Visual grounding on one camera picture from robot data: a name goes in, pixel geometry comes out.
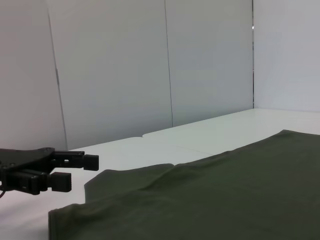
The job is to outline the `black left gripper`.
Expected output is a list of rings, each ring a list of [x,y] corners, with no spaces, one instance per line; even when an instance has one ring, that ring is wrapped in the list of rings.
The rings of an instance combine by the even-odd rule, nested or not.
[[[0,176],[3,190],[39,195],[49,188],[53,192],[72,190],[72,175],[64,172],[49,174],[54,168],[99,170],[99,156],[84,151],[55,151],[45,147],[32,150],[0,149]]]

